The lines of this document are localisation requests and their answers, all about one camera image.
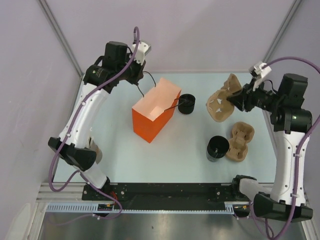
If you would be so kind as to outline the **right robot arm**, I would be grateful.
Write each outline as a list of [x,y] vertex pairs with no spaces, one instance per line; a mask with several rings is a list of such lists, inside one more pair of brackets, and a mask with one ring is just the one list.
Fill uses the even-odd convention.
[[230,188],[231,196],[253,202],[257,217],[289,222],[302,222],[313,218],[313,210],[306,206],[303,187],[305,152],[312,127],[312,114],[302,108],[308,79],[286,73],[277,92],[261,87],[253,89],[256,79],[227,97],[240,111],[249,112],[258,107],[270,113],[270,122],[277,137],[276,172],[271,190],[254,177],[237,175]]

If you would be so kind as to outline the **orange paper bag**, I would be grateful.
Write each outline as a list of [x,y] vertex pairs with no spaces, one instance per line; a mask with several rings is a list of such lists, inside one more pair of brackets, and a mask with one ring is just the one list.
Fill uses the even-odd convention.
[[134,106],[133,131],[151,143],[172,118],[182,89],[171,81],[160,78]]

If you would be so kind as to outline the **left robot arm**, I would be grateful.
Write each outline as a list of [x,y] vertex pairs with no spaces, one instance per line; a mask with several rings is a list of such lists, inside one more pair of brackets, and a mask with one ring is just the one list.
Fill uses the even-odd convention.
[[132,47],[123,42],[110,41],[101,55],[85,72],[80,97],[58,137],[51,137],[48,146],[54,151],[49,176],[58,159],[63,159],[81,173],[92,185],[93,194],[100,200],[110,196],[109,178],[96,162],[97,153],[88,146],[90,129],[103,102],[121,80],[137,85],[143,78],[146,55],[151,44],[136,40]]

